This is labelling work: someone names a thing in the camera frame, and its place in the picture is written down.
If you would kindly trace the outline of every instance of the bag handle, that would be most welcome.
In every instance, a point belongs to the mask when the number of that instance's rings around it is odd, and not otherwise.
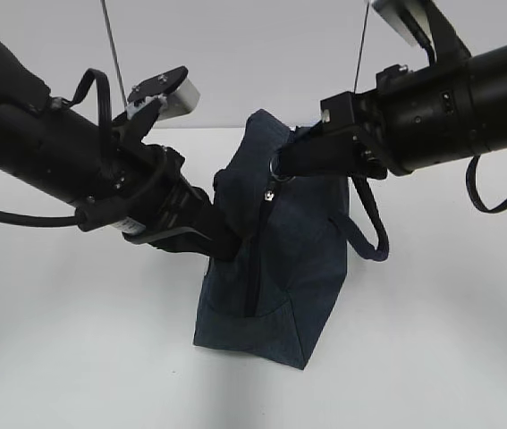
[[[360,201],[367,212],[370,222],[375,228],[378,246],[375,248],[370,244],[358,225],[346,214],[335,212],[331,216],[331,220],[360,257],[371,261],[384,262],[390,253],[390,243],[388,233],[378,212],[375,196],[366,179],[352,177],[352,183],[359,194]]]

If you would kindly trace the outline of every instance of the white wall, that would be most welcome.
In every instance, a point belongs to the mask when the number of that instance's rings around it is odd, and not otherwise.
[[[159,126],[241,127],[259,108],[309,124],[320,100],[353,88],[365,0],[106,1],[126,88],[185,64],[202,94],[194,114]],[[435,2],[474,55],[507,45],[507,1]],[[396,63],[427,58],[371,12],[359,89]]]
[[[185,154],[187,177],[210,191],[241,134],[150,140]],[[499,200],[507,153],[484,164],[483,191]],[[470,207],[464,167],[375,186],[392,257],[351,253],[304,372],[191,345],[204,257],[112,229],[0,225],[0,428],[506,428],[507,214]],[[0,207],[71,212],[2,173]]]

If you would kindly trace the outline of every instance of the black robotic arm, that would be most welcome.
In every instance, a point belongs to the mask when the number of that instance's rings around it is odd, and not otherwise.
[[[0,212],[0,222],[27,226],[112,224],[135,244],[170,252],[233,258],[241,240],[205,191],[181,174],[184,158],[142,139],[158,119],[190,112],[199,93],[185,67],[134,87],[126,112],[111,117],[109,85],[88,70],[72,100],[50,88],[0,43],[0,169],[75,207],[75,215],[36,218]],[[98,126],[71,107],[97,84]]]

